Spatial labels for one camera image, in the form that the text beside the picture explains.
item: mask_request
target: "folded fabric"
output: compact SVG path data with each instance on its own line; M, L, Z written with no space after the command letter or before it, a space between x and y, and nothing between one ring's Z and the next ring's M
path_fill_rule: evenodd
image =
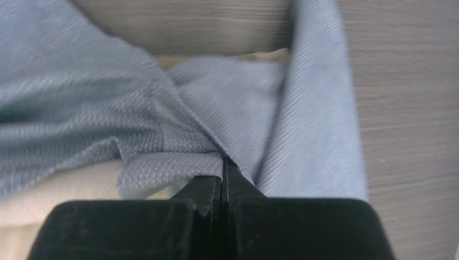
M0 0L0 196L121 158L124 198L220 176L268 196L367 199L337 6L299 1L289 66L201 57L163 71L64 0Z

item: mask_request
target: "wood grain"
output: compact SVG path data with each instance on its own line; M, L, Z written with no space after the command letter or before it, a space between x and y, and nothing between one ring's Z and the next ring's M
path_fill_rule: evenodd
M74 0L155 54L288 46L286 0ZM453 259L459 242L459 1L339 0L371 200L399 259Z

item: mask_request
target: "towel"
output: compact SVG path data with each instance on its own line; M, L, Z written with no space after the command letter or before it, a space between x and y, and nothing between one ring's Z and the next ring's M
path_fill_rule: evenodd
M288 65L222 56L162 70L65 0L0 0L0 196L122 159L123 198L221 176L268 196L366 200L346 42L333 0L298 1Z

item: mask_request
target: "gray cloth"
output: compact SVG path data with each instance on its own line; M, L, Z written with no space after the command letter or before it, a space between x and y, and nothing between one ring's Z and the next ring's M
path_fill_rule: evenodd
M124 198L220 176L268 196L367 199L333 0L299 1L289 66L209 56L162 71L65 0L0 0L0 197L121 158Z

